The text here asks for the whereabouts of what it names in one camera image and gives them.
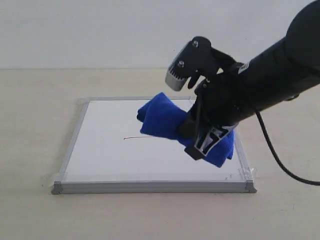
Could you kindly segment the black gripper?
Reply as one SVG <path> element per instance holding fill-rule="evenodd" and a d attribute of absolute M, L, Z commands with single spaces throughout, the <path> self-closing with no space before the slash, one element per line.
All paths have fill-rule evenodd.
<path fill-rule="evenodd" d="M 204 77 L 196 86 L 196 102 L 188 111 L 187 118 L 177 127 L 182 138 L 195 138 L 184 151 L 194 160 L 205 159 L 219 142 L 227 137 L 235 125 L 215 126 L 221 113 L 219 110 L 231 97 L 229 72 L 237 62 L 228 54 L 212 47 L 210 40 L 203 36 L 195 36 L 191 40 L 196 49 L 195 72 L 192 73 L 187 88 L 193 88 L 200 77 Z M 197 132 L 196 126 L 203 128 Z"/>

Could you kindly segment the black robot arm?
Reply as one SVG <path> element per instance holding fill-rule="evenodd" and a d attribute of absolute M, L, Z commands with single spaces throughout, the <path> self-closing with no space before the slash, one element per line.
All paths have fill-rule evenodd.
<path fill-rule="evenodd" d="M 206 158 L 239 122 L 259 115 L 320 83 L 320 3 L 306 5 L 286 35 L 246 63 L 233 62 L 221 73 L 205 74 L 196 101 L 178 132 L 191 142 L 185 152 Z"/>

